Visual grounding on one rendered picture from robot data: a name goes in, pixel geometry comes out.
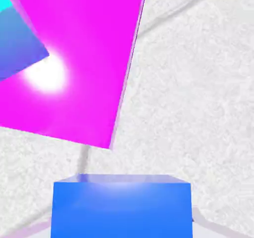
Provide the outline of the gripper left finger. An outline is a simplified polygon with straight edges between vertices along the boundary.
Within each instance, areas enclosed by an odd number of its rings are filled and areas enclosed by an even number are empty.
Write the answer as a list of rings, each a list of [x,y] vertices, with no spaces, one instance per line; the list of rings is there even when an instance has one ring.
[[[51,238],[51,221],[37,223],[14,231],[3,238]]]

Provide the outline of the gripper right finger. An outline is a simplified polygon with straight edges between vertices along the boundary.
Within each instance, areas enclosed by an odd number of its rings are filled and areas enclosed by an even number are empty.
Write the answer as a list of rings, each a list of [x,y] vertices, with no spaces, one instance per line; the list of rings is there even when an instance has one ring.
[[[242,233],[206,220],[196,206],[192,208],[192,234],[193,238],[247,238]]]

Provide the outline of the small blue cube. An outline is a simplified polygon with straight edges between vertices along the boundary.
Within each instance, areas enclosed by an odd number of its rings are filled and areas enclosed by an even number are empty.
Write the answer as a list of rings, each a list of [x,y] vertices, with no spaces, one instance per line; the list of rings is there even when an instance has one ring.
[[[51,238],[193,238],[191,186],[162,174],[76,174],[57,181]]]

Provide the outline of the small cyan cube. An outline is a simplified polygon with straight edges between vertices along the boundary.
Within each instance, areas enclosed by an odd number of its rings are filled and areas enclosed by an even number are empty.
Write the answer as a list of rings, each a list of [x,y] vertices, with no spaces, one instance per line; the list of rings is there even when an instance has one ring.
[[[49,56],[10,0],[0,0],[0,81]]]

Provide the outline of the large magenta box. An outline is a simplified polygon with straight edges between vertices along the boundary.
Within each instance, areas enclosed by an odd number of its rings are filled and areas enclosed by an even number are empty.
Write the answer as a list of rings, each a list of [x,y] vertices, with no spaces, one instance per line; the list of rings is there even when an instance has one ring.
[[[50,55],[0,82],[0,127],[108,149],[144,0],[12,0]]]

